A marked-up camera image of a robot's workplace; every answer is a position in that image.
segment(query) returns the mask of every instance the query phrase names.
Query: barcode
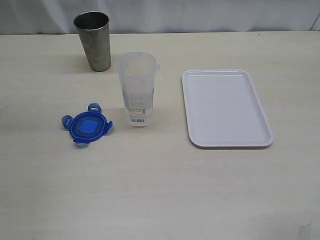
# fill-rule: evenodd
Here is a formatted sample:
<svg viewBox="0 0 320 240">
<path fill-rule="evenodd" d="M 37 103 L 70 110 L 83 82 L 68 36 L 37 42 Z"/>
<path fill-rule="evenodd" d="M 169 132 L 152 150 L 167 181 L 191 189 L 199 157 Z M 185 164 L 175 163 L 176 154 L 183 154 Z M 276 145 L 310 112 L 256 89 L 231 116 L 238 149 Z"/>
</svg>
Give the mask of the barcode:
<svg viewBox="0 0 320 240">
<path fill-rule="evenodd" d="M 138 119 L 138 118 L 132 118 L 131 122 L 133 122 L 133 123 L 144 123 L 145 120 L 144 119 Z"/>
</svg>

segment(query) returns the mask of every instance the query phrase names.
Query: white curtain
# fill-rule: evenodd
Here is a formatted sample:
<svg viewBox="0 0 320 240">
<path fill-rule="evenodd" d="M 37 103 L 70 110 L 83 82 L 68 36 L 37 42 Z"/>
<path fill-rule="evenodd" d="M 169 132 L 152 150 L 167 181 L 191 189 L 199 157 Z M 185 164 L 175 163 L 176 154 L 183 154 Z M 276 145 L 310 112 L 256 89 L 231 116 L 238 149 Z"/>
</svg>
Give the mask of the white curtain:
<svg viewBox="0 0 320 240">
<path fill-rule="evenodd" d="M 112 33 L 306 31 L 320 0 L 0 0 L 0 34 L 75 33 L 87 11 L 106 13 Z"/>
</svg>

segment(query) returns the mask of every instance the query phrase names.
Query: metal tumbler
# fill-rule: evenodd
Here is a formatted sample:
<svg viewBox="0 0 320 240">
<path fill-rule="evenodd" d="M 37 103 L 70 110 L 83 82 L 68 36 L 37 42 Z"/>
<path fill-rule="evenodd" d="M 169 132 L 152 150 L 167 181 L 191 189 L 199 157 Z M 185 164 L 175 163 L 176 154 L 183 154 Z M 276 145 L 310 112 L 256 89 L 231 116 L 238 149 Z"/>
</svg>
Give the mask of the metal tumbler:
<svg viewBox="0 0 320 240">
<path fill-rule="evenodd" d="M 92 70 L 103 72 L 111 66 L 109 17 L 102 12 L 84 12 L 74 19 L 86 58 Z"/>
</svg>

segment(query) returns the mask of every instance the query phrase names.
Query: plastic lid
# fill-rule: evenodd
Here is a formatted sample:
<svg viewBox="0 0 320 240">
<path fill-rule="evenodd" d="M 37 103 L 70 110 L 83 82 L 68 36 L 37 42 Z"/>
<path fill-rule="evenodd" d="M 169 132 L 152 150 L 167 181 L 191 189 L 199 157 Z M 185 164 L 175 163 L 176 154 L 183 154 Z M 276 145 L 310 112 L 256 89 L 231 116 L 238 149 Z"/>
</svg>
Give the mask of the plastic lid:
<svg viewBox="0 0 320 240">
<path fill-rule="evenodd" d="M 106 135 L 113 126 L 113 122 L 107 122 L 98 103 L 91 103 L 88 111 L 78 114 L 75 118 L 65 115 L 62 124 L 70 131 L 73 141 L 77 144 L 89 144 Z"/>
</svg>

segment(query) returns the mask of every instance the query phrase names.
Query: rectangular tray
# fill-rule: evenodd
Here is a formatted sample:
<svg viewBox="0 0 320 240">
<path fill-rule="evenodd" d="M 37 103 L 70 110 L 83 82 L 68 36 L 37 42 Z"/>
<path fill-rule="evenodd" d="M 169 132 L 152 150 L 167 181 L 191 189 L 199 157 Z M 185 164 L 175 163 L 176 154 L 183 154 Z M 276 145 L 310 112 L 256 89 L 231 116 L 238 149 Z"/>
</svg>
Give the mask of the rectangular tray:
<svg viewBox="0 0 320 240">
<path fill-rule="evenodd" d="M 193 69 L 182 74 L 190 140 L 201 148 L 264 148 L 274 136 L 247 72 Z"/>
</svg>

